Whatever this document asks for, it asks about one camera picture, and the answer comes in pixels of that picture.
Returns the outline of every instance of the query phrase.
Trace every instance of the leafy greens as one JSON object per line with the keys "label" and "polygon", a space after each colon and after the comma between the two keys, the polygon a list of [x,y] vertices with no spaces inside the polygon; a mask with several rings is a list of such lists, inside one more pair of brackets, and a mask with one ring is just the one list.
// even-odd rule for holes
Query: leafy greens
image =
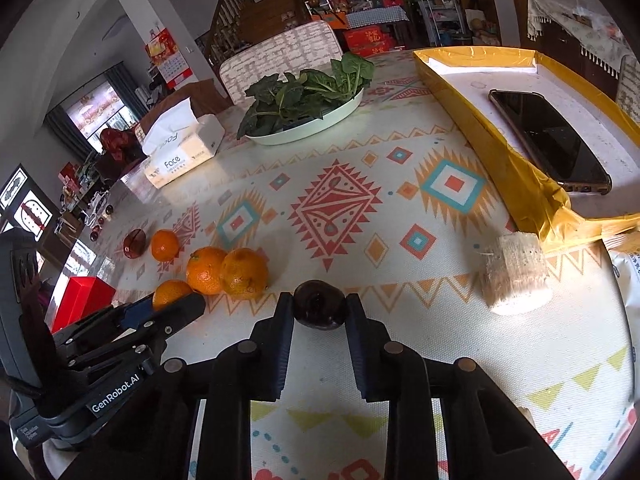
{"label": "leafy greens", "polygon": [[255,102],[240,123],[238,139],[267,136],[322,119],[368,88],[373,79],[373,63],[351,52],[341,60],[332,59],[331,67],[334,76],[305,68],[298,78],[286,72],[286,81],[280,81],[279,74],[272,74],[249,86],[244,94],[255,97]]}

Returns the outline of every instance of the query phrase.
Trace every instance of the calendar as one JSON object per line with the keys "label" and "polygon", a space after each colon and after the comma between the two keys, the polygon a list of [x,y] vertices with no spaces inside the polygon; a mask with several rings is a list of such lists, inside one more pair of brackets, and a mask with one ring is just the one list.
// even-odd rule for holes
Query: calendar
{"label": "calendar", "polygon": [[166,28],[153,37],[145,48],[169,88],[174,88],[193,75],[187,61],[175,44],[174,38]]}

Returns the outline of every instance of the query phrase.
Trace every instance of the cabinet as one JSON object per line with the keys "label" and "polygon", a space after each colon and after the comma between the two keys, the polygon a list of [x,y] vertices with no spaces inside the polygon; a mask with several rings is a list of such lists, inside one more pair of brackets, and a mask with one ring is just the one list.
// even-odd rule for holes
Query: cabinet
{"label": "cabinet", "polygon": [[616,100],[618,80],[581,54],[580,42],[556,22],[543,23],[535,48],[585,78],[612,100]]}

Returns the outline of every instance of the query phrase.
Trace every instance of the orange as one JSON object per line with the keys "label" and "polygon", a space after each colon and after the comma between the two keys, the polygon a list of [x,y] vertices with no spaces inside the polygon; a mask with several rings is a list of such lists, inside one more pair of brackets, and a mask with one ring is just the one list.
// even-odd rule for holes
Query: orange
{"label": "orange", "polygon": [[222,262],[222,289],[235,300],[260,297],[267,287],[268,279],[267,263],[251,249],[231,251]]}
{"label": "orange", "polygon": [[217,247],[202,247],[195,251],[187,263],[187,283],[193,290],[206,296],[222,291],[220,267],[226,251]]}
{"label": "orange", "polygon": [[191,287],[183,280],[168,280],[156,288],[152,306],[154,310],[162,310],[164,307],[180,298],[188,296],[192,292]]}
{"label": "orange", "polygon": [[151,238],[151,255],[159,262],[170,262],[179,250],[178,237],[169,229],[160,229]]}

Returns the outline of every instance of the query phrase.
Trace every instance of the shelving unit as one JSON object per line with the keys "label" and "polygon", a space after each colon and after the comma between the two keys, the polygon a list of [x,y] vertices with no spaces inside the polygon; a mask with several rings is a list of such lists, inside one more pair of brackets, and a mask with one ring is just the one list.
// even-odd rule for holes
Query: shelving unit
{"label": "shelving unit", "polygon": [[431,46],[465,44],[469,34],[458,0],[419,0],[417,3]]}

